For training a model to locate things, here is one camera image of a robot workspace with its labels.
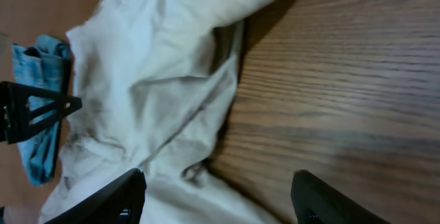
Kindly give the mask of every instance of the wooden surface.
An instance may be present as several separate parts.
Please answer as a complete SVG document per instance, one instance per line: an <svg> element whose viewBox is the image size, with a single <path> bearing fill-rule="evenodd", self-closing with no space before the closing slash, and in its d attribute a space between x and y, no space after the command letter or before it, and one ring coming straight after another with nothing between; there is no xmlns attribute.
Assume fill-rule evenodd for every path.
<svg viewBox="0 0 440 224"><path fill-rule="evenodd" d="M9 34L10 41L25 46L32 45L39 34L66 40L65 32L86 21L98 2L0 0L0 33ZM1 56L0 80L13 80L10 49ZM63 122L62 130L62 137L65 137L68 132L67 122ZM36 223L41 207L58 184L60 176L61 164L58 162L55 178L51 182L41 187L32 187L21 165L17 146L0 143L0 206L7 206L6 224Z"/></svg>
<svg viewBox="0 0 440 224"><path fill-rule="evenodd" d="M0 32L65 38L98 1L0 0ZM440 0L278 0L251 17L246 44L218 175L286 223L299 169L393 223L439 222ZM0 72L11 79L9 60ZM0 144L8 224L35 223L59 168L31 187Z"/></svg>

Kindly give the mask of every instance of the black clamp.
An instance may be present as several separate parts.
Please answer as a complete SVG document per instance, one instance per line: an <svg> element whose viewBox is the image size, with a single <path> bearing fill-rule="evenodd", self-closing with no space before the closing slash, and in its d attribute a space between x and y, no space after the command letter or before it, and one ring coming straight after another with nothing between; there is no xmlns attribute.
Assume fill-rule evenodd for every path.
<svg viewBox="0 0 440 224"><path fill-rule="evenodd" d="M29 109L29 97L53 100L35 110ZM81 99L56 91L29 87L13 82L0 82L0 142L22 142L51 127L83 106ZM49 117L33 122L33 119L53 111Z"/></svg>
<svg viewBox="0 0 440 224"><path fill-rule="evenodd" d="M295 173L290 196L298 224L389 224L306 170Z"/></svg>

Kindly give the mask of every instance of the blue fabric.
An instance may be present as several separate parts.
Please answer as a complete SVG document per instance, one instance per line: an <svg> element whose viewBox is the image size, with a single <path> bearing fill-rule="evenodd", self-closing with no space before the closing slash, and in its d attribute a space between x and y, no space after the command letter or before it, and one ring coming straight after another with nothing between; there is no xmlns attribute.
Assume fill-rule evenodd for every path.
<svg viewBox="0 0 440 224"><path fill-rule="evenodd" d="M51 36L40 35L36 44L29 48L13 44L12 61L17 83L59 92L63 88L65 65L70 63L69 45ZM37 97L29 98L31 110L50 102ZM34 123L49 115L51 113L36 117ZM17 143L27 177L34 186L48 182L53 175L59 125L57 122L28 141Z"/></svg>

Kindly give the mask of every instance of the denim fabric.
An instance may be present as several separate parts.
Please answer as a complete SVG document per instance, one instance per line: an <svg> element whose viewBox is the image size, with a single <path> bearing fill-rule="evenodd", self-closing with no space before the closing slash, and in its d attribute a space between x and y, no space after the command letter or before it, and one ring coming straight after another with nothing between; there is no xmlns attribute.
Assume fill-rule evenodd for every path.
<svg viewBox="0 0 440 224"><path fill-rule="evenodd" d="M40 87L52 91L63 88L64 66L70 62L69 45L48 35L40 35L34 46L29 48L12 45L14 77L20 84ZM34 110L50 103L37 97L30 97L30 109ZM38 122L51 115L36 117ZM30 183L39 186L50 180L54 171L58 143L59 122L25 142L17 143L21 160Z"/></svg>

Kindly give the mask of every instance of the fabric fold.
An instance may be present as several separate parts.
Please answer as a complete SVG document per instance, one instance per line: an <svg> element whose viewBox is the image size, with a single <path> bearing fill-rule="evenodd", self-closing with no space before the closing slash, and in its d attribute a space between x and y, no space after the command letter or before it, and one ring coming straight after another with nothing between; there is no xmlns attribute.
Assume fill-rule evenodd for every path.
<svg viewBox="0 0 440 224"><path fill-rule="evenodd" d="M237 21L271 1L102 0L68 31L83 108L68 117L63 174L40 222L142 164L141 223L277 223L193 170L213 151L237 90Z"/></svg>

